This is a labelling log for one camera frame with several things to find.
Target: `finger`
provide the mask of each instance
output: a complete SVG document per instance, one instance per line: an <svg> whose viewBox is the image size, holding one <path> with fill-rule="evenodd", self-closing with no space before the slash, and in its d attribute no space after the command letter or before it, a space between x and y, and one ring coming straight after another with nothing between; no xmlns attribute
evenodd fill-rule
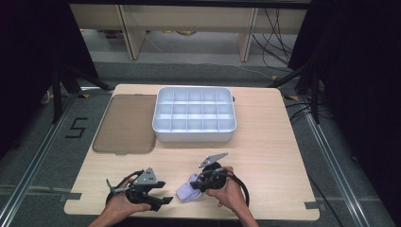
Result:
<svg viewBox="0 0 401 227"><path fill-rule="evenodd" d="M206 189L206 195L208 195L210 197L215 197L216 194L217 194L217 190L215 190L215 189Z"/></svg>
<svg viewBox="0 0 401 227"><path fill-rule="evenodd" d="M132 182L133 182L133 179L129 178L125 182L123 182L120 187L126 187L129 183L132 183Z"/></svg>
<svg viewBox="0 0 401 227"><path fill-rule="evenodd" d="M151 209L151 205L147 204L147 203L141 203L141 211L148 211Z"/></svg>
<svg viewBox="0 0 401 227"><path fill-rule="evenodd" d="M231 178L231 177L226 177L226 184L223 186L223 187L225 187L226 185L227 185L227 183L229 182L229 181L232 181L233 179Z"/></svg>
<svg viewBox="0 0 401 227"><path fill-rule="evenodd" d="M233 169L232 166L224 166L223 168L226 169L226 170L229 170L230 172L233 172L233 173L234 173L234 169Z"/></svg>

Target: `wire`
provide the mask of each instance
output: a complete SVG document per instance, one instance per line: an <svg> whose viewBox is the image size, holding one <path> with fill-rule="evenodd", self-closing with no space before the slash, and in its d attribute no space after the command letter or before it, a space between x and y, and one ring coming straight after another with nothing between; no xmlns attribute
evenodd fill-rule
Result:
<svg viewBox="0 0 401 227"><path fill-rule="evenodd" d="M250 206L250 194L249 194L249 192L248 192L247 186L245 186L245 184L244 184L241 180L239 180L239 178L237 178L237 176L234 174L234 172L229 171L229 170L227 170L227 172L233 174L233 175L227 174L227 177L233 179L236 183L239 184L239 186L240 186L240 187L242 188L242 190L244 191L244 194L245 194L245 202L247 203L247 206Z"/></svg>
<svg viewBox="0 0 401 227"><path fill-rule="evenodd" d="M295 124L295 122L297 122L298 120L300 120L300 119L303 118L304 116L306 116L306 115L308 115L308 114L311 114L311 113L312 113L312 112L309 111L309 112L302 113L301 115L298 115L297 118L296 118L294 121L291 122L291 125Z"/></svg>
<svg viewBox="0 0 401 227"><path fill-rule="evenodd" d="M328 202L327 198L325 197L324 193L321 191L321 189L318 187L318 185L315 183L315 181L313 181L312 177L310 177L310 175L308 173L306 173L307 178L312 182L312 184L315 186L315 188L319 191L319 193L321 194L324 202L327 204L328 208L330 208L331 212L333 213L334 217L336 218L337 222L339 223L339 226L344 226L342 224L342 222L340 221L339 216L337 215L336 211L333 209L333 207L331 206L330 202Z"/></svg>
<svg viewBox="0 0 401 227"><path fill-rule="evenodd" d="M273 80L273 81L274 81L274 79L272 79L272 78L269 78L267 75L265 75L265 74L263 74L263 73L261 73L261 72L254 71L254 70L250 70L250 69L241 68L241 67L239 67L239 66L236 66L236 65L232 65L232 66L233 66L233 67L235 67L235 68L238 68L238 69L240 69L240 70L244 70L244 71L246 71L246 72L260 74L260 75L264 76L265 78L267 78L267 79L270 79L270 80Z"/></svg>
<svg viewBox="0 0 401 227"><path fill-rule="evenodd" d="M297 114L299 114L300 112L302 112L302 111L304 111L306 109L309 109L309 108L310 108L310 106L308 105L306 107L303 107L301 110L295 112L295 114L293 114L292 117L289 118L289 121L292 121L292 119L294 119L297 116Z"/></svg>
<svg viewBox="0 0 401 227"><path fill-rule="evenodd" d="M265 51L263 51L262 60L263 60L263 63L265 63L265 65L268 66L270 69L274 69L274 70L278 70L278 71L282 71L282 72L286 72L286 73L292 73L292 71L288 71L288 70L284 70L284 69L279 69L279 68L276 68L276 67L273 67L273 66L268 65L268 64L266 63L266 61L265 61Z"/></svg>
<svg viewBox="0 0 401 227"><path fill-rule="evenodd" d="M130 174L130 175L128 175L127 177L125 177L125 178L121 181L121 183L119 183L115 188L120 187L124 182L126 182L126 181L127 181L129 178L131 178L132 176L137 175L137 176L139 177L139 175L141 175L142 173L144 173L144 170L140 170L140 171L133 172L132 174Z"/></svg>
<svg viewBox="0 0 401 227"><path fill-rule="evenodd" d="M267 39L266 36L265 36L265 34L262 34L263 38L265 38L266 42L269 42L269 44L271 45L271 47L274 47L274 48L276 48L276 49L278 49L278 50L283 50L282 48L280 48L280 47L278 47L278 46L276 46L276 45L270 43L270 37L271 37L271 35L270 35L269 38Z"/></svg>
<svg viewBox="0 0 401 227"><path fill-rule="evenodd" d="M282 58L278 57L276 54L274 54L273 52L271 52L270 50L268 50L268 49L266 48L266 46L267 46L268 43L266 43L265 45L262 45L262 44L256 39L256 37L255 37L254 35L253 35L253 38L254 38L254 40L259 44L259 46L262 47L262 50L263 50L264 52L268 52L272 57L274 57L274 58L277 59L278 61L284 63L285 65L288 64L287 61L285 61L285 60L283 60Z"/></svg>
<svg viewBox="0 0 401 227"><path fill-rule="evenodd" d="M162 52L162 53L165 53L165 52L164 52L162 49L160 49L156 44L154 44L154 43L151 41L151 39L148 38L147 35L145 35L145 39L146 39L151 45L153 45L157 50L159 50L159 51Z"/></svg>
<svg viewBox="0 0 401 227"><path fill-rule="evenodd" d="M276 9L276 22L275 22L274 25L273 25L273 23L272 23L272 21L271 21L271 19L270 19L270 17L269 17L268 11L267 11L266 9L265 9L265 13L266 13L266 16L267 16L268 19L269 19L269 23L270 23L270 26L271 26L271 31L272 31L271 35L274 34L275 37L277 38L278 42L279 42L280 45L282 46L282 48L279 48L279 47L277 47L277 46L275 46L275 47L276 47L277 49L283 50L284 55L286 56L287 61L289 61L289 56L288 56L288 52L286 51L286 47L287 47L290 51L292 51L292 49L289 48L287 45L285 45L285 44L283 43L283 39L282 39L282 37L281 37L280 20L279 20L280 9ZM268 39L268 44L270 44L271 35L270 35L270 37L269 37L269 39Z"/></svg>
<svg viewBox="0 0 401 227"><path fill-rule="evenodd" d="M298 105L310 105L310 103L308 103L308 102L299 102L299 103L287 105L286 108L293 107L293 106L298 106Z"/></svg>

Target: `black cable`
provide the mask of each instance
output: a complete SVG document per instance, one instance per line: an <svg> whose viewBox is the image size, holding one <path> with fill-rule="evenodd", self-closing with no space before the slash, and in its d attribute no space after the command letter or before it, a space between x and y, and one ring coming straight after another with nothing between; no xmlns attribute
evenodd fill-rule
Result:
<svg viewBox="0 0 401 227"><path fill-rule="evenodd" d="M218 172L218 175L224 176L224 177L229 177L232 180L234 180L236 183L239 184L239 186L242 188L242 191L245 194L245 202L247 203L247 206L249 207L250 206L250 194L248 192L247 186L239 178L237 178L237 176L232 171L229 171L227 169L225 169L225 170L226 170L225 173L224 172Z"/></svg>
<svg viewBox="0 0 401 227"><path fill-rule="evenodd" d="M283 50L282 48L280 48L280 47L278 47L277 45L272 44L272 43L270 42L270 37L271 37L271 35L269 36L269 38L266 38L265 34L262 34L263 38L265 38L266 42L269 42L269 44L271 45L271 47L274 47L274 48L276 48L276 49L278 49L278 50Z"/></svg>
<svg viewBox="0 0 401 227"><path fill-rule="evenodd" d="M299 103L287 105L286 108L293 107L293 106L298 106L298 105L310 105L310 103L308 103L308 102L299 102Z"/></svg>
<svg viewBox="0 0 401 227"><path fill-rule="evenodd" d="M257 39L256 37L253 35L254 40L257 42L257 44L259 44L259 46L262 48L262 50L264 52L268 52L270 55L272 55L275 59L277 59L278 61L284 63L285 65L288 64L288 62L286 62L285 60L283 60L282 58L280 58L279 56L277 56L276 54L274 54L273 52L271 52L270 50L268 50L266 48L266 45L262 45Z"/></svg>
<svg viewBox="0 0 401 227"><path fill-rule="evenodd" d="M295 122L297 122L298 120L300 120L300 119L303 118L304 116L306 116L306 115L308 115L308 114L311 114L311 113L312 113L312 112L309 111L309 112L302 113L301 115L298 115L298 116L297 116L298 118L296 118L294 121L292 121L292 122L291 122L291 125L295 124Z"/></svg>
<svg viewBox="0 0 401 227"><path fill-rule="evenodd" d="M284 70L284 69L279 69L279 68L275 68L275 67L273 67L273 66L268 65L268 64L266 63L266 61L265 61L265 51L268 51L268 50L266 50L265 47L263 47L263 46L259 43L259 41L256 40L256 42L262 47L262 60L263 60L263 63L265 63L266 66L268 66L270 69L274 69L274 70L278 70L278 71L282 71L282 72L286 72L286 73L292 73L291 71Z"/></svg>
<svg viewBox="0 0 401 227"><path fill-rule="evenodd" d="M306 109L309 109L309 108L310 108L310 106L308 105L308 106L306 106L306 107L303 107L301 110L297 111L295 114L292 115L292 117L289 118L289 122L291 122L292 119L293 119L295 116L297 116L297 114L299 114L300 112L302 112L302 111L304 111L304 110L306 110Z"/></svg>
<svg viewBox="0 0 401 227"><path fill-rule="evenodd" d="M277 40L280 42L280 45L283 47L284 56L286 56L287 61L289 61L288 53L286 51L286 48L284 47L283 39L281 38L280 21L278 19L279 15L280 15L280 9L276 9L276 22L277 22L278 36L277 36L277 33L275 33L275 35L276 35Z"/></svg>
<svg viewBox="0 0 401 227"><path fill-rule="evenodd" d="M277 19L276 22L274 23L274 26L271 28L271 30L275 30L277 24L278 24L278 19ZM266 42L267 42L268 44L270 44L272 47L274 47L274 48L276 48L276 49L278 49L278 50L283 50L282 48L280 48L280 47L278 47L278 46L276 46L276 45L273 45L273 44L270 42L270 39L271 39L271 36L272 36L272 35L273 35L273 32L270 34L269 38L267 39L266 36L265 36L265 34L262 34L263 38L265 38L265 40L266 40Z"/></svg>
<svg viewBox="0 0 401 227"><path fill-rule="evenodd" d="M270 23L271 30L272 30L272 33L271 33L271 34L274 34L274 35L276 36L278 42L279 42L280 45L282 46L282 48L280 48L280 49L283 50L284 55L285 55L286 58L287 58L287 61L289 61L288 53L287 53L287 51L286 51L285 46L286 46L287 48L289 48L289 47L283 43L283 40L282 40L282 38L281 38L280 22L279 22L279 15L280 15L279 9L276 9L276 25L277 25L277 29L279 30L279 35L277 35L277 32L276 32L276 30L275 30L275 26L276 26L276 25L273 25L273 23L272 23L272 21L271 21L271 19L270 19L270 17L269 17L268 11L267 11L266 9L265 9L265 13L266 13L266 16L267 16L268 19L269 19L269 23Z"/></svg>
<svg viewBox="0 0 401 227"><path fill-rule="evenodd" d="M119 188L124 182L126 182L126 181L127 181L129 178L131 178L132 176L134 176L134 175L139 176L139 175L141 175L142 173L144 173L144 170L140 170L140 171L133 172L132 174L130 174L130 175L128 175L127 177L125 177L125 178L123 179L123 181L122 181L121 183L119 183L115 188Z"/></svg>
<svg viewBox="0 0 401 227"><path fill-rule="evenodd" d="M312 182L312 184L315 186L315 188L319 191L321 194L324 202L327 204L327 206L330 208L331 212L333 213L334 217L336 218L337 222L339 223L339 226L344 226L342 222L340 221L339 216L337 215L336 211L333 209L333 207L330 205L330 202L328 202L327 198L325 197L324 193L321 191L321 189L318 187L318 185L313 181L312 177L308 173L306 173L307 178Z"/></svg>

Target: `gray floor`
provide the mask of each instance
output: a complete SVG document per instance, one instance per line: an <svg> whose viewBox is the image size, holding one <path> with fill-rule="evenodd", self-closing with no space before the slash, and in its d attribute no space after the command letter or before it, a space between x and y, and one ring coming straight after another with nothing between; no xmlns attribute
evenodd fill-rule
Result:
<svg viewBox="0 0 401 227"><path fill-rule="evenodd" d="M106 39L102 32L95 30L84 30L82 35L100 78L110 85L122 82L163 84L180 82L261 87L270 84L272 76L281 78L287 74L266 66L262 51L255 42L252 44L249 60L241 62L235 34L197 32L183 36L175 32L165 34L162 31L151 31L136 61L129 60L122 39ZM265 43L262 36L256 35L256 37L261 43ZM283 36L288 46L293 46L295 39L296 36ZM285 57L282 51L274 48L272 51L282 58ZM265 56L265 62L271 67L280 69L284 67L281 62L269 56ZM296 82L297 79L282 86L283 96L295 95L293 88ZM85 81L81 81L80 84L92 86ZM95 218L66 215L63 212L64 202L61 199L74 184L110 96L99 92L75 100L11 226L86 226ZM297 101L285 100L285 103L289 105ZM288 117L300 109L301 106L288 107ZM50 129L52 103L44 105L35 114L37 117L26 128L20 146L10 150L1 160L1 204L7 202L13 187L20 182ZM348 148L335 120L332 119L329 109L321 106L320 115L322 130L371 226L394 226L362 169L351 159L352 151ZM67 135L77 133L70 130L76 117L87 118L79 122L80 126L85 128L85 132L79 139L68 139ZM317 202L321 206L321 217L316 221L259 220L260 225L340 226L329 209L331 205L343 226L356 226L306 118L301 117L292 124L292 127L306 171L323 192L322 195L312 184ZM323 201L323 196L327 198L329 204ZM227 221L169 219L158 222L158 220L133 218L130 221L136 223L132 226L162 226L162 223L163 226L235 226L233 222Z"/></svg>

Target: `wrist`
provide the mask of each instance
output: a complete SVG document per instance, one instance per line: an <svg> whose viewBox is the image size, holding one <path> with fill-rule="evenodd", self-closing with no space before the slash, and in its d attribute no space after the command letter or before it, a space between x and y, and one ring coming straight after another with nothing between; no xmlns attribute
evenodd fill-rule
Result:
<svg viewBox="0 0 401 227"><path fill-rule="evenodd" d="M106 218L104 215L98 216L90 225L89 227L110 227L112 226L109 223L109 219Z"/></svg>
<svg viewBox="0 0 401 227"><path fill-rule="evenodd" d="M257 221L254 219L251 210L247 205L238 206L232 211L236 214L244 227L257 227Z"/></svg>
<svg viewBox="0 0 401 227"><path fill-rule="evenodd" d="M235 205L232 206L231 210L236 214L244 214L244 213L248 213L249 211L249 207L245 202L238 202Z"/></svg>

